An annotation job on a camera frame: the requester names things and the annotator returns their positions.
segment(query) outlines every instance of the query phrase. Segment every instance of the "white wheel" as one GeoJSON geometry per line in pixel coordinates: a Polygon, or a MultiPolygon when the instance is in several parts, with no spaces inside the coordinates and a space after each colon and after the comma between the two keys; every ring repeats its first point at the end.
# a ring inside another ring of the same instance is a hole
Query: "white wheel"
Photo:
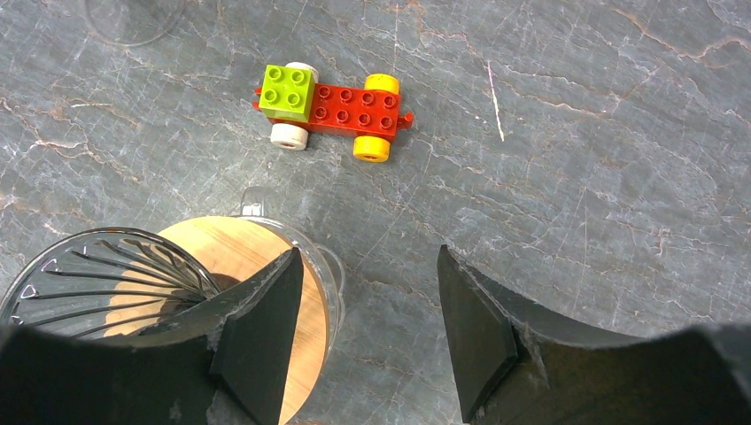
{"type": "Polygon", "coordinates": [[[318,83],[318,70],[313,68],[312,66],[304,64],[302,62],[290,62],[285,66],[296,69],[309,69],[310,72],[313,73],[313,81],[315,81],[316,84],[318,83]]]}
{"type": "Polygon", "coordinates": [[[307,146],[307,130],[291,124],[271,126],[271,143],[290,151],[302,151],[307,146]]]}

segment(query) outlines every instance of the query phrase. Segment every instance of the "lego stud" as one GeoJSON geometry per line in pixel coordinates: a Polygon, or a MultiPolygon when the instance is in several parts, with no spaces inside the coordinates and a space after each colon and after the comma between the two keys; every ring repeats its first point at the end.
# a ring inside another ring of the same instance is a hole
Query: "lego stud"
{"type": "Polygon", "coordinates": [[[303,103],[303,99],[297,93],[290,93],[290,95],[287,96],[287,103],[290,104],[291,107],[297,108],[303,103]]]}
{"type": "Polygon", "coordinates": [[[352,101],[352,91],[344,89],[339,97],[342,98],[342,102],[349,104],[352,101]]]}
{"type": "Polygon", "coordinates": [[[328,87],[318,88],[318,96],[321,99],[323,99],[323,100],[326,100],[326,99],[330,98],[331,97],[331,89],[329,89],[328,87]]]}
{"type": "Polygon", "coordinates": [[[315,111],[313,112],[313,116],[317,120],[325,120],[328,115],[329,113],[326,111],[326,108],[322,107],[315,108],[315,111]]]}
{"type": "Polygon", "coordinates": [[[350,120],[350,114],[347,111],[337,112],[337,122],[339,124],[344,124],[349,120],[350,120]]]}
{"type": "Polygon", "coordinates": [[[270,104],[273,104],[278,99],[279,95],[276,94],[276,90],[266,90],[263,93],[263,99],[269,102],[270,104]]]}
{"type": "Polygon", "coordinates": [[[386,106],[387,109],[391,109],[394,106],[397,105],[397,98],[394,96],[387,96],[383,98],[383,105],[386,106]]]}
{"type": "Polygon", "coordinates": [[[373,96],[373,93],[365,93],[362,95],[362,104],[365,106],[370,106],[376,101],[376,97],[373,96]]]}
{"type": "Polygon", "coordinates": [[[405,116],[397,117],[397,130],[406,130],[408,128],[412,128],[413,122],[414,122],[414,114],[411,112],[407,112],[405,116]]]}
{"type": "Polygon", "coordinates": [[[318,84],[318,70],[313,68],[312,66],[308,64],[304,64],[302,62],[290,62],[289,64],[285,65],[288,68],[296,68],[296,69],[306,69],[311,72],[311,76],[313,77],[313,82],[318,84]]]}
{"type": "Polygon", "coordinates": [[[367,126],[368,124],[370,124],[370,115],[366,113],[362,113],[360,117],[357,119],[357,122],[360,123],[361,127],[367,126]]]}
{"type": "Polygon", "coordinates": [[[296,86],[302,85],[305,82],[305,73],[302,71],[292,71],[292,82],[294,82],[296,86]]]}
{"type": "Polygon", "coordinates": [[[381,128],[384,130],[388,130],[391,128],[391,126],[394,125],[394,121],[389,117],[383,117],[381,118],[381,128]]]}
{"type": "Polygon", "coordinates": [[[270,66],[268,68],[268,78],[271,79],[273,82],[279,82],[282,80],[282,77],[284,76],[284,73],[282,72],[282,68],[276,67],[276,66],[270,66]]]}

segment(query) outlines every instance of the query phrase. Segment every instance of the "marble countertop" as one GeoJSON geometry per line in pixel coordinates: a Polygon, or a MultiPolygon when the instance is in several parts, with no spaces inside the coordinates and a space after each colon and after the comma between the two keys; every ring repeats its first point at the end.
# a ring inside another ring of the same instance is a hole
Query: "marble countertop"
{"type": "Polygon", "coordinates": [[[76,0],[0,0],[0,290],[61,237],[235,213],[248,186],[348,267],[300,423],[457,424],[438,299],[448,243],[514,290],[650,336],[751,320],[745,0],[189,0],[119,48],[76,0]],[[402,82],[402,132],[268,142],[268,63],[402,82]]]}

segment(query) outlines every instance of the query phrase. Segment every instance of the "red lego brick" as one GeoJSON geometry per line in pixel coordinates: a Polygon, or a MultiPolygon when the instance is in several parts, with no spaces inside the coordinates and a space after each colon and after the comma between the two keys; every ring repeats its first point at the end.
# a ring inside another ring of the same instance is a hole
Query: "red lego brick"
{"type": "Polygon", "coordinates": [[[350,137],[373,135],[393,142],[397,131],[410,128],[414,120],[411,112],[399,115],[400,105],[399,95],[385,91],[319,83],[315,85],[310,120],[307,123],[269,120],[273,123],[293,124],[319,133],[350,137]]]}

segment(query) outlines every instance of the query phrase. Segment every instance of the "scratch mark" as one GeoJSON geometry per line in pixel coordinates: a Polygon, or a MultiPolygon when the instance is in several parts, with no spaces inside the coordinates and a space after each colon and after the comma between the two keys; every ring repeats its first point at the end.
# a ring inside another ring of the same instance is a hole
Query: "scratch mark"
{"type": "MultiPolygon", "coordinates": [[[[618,296],[616,297],[616,307],[613,308],[613,317],[610,318],[610,328],[612,329],[616,325],[616,317],[618,317],[618,311],[621,309],[621,297],[623,296],[623,293],[626,291],[625,288],[621,288],[621,290],[618,291],[618,296]]],[[[634,317],[639,315],[639,310],[634,310],[634,317]]]]}
{"type": "MultiPolygon", "coordinates": [[[[579,206],[582,204],[582,199],[585,197],[586,192],[586,185],[582,189],[582,194],[579,196],[579,202],[577,202],[577,208],[574,210],[574,217],[571,219],[571,227],[574,225],[574,220],[576,219],[577,213],[579,211],[579,206]]],[[[569,230],[566,232],[566,235],[563,236],[563,240],[561,241],[561,246],[558,247],[558,251],[555,253],[555,256],[553,257],[553,265],[552,268],[555,268],[555,261],[560,257],[561,250],[563,249],[563,245],[566,243],[566,239],[569,238],[569,233],[571,233],[571,227],[569,227],[569,230]]]]}
{"type": "Polygon", "coordinates": [[[493,98],[493,108],[495,108],[495,123],[498,125],[498,134],[500,135],[500,140],[502,142],[505,142],[506,137],[503,135],[503,129],[500,127],[500,108],[498,107],[498,98],[495,96],[495,85],[492,82],[492,69],[491,69],[491,61],[488,61],[488,80],[491,81],[491,94],[493,98]]]}
{"type": "Polygon", "coordinates": [[[394,20],[394,62],[391,68],[391,74],[397,72],[397,48],[399,47],[399,7],[396,9],[396,18],[394,20]]]}
{"type": "Polygon", "coordinates": [[[586,208],[586,198],[585,198],[585,260],[582,263],[582,275],[579,278],[579,284],[577,285],[577,295],[574,297],[574,306],[571,307],[571,311],[575,312],[577,310],[577,304],[579,302],[579,294],[582,291],[582,284],[585,282],[585,270],[586,270],[586,261],[587,261],[587,234],[586,234],[586,222],[587,222],[587,208],[586,208]]]}
{"type": "Polygon", "coordinates": [[[114,105],[113,104],[72,104],[71,109],[82,108],[84,106],[114,106],[114,105]]]}
{"type": "Polygon", "coordinates": [[[303,16],[303,12],[305,11],[306,6],[307,6],[307,0],[305,0],[305,2],[303,3],[303,8],[300,9],[300,13],[298,14],[298,19],[295,20],[295,25],[292,26],[292,31],[294,31],[295,28],[298,26],[298,23],[300,22],[300,18],[302,18],[303,16]]]}

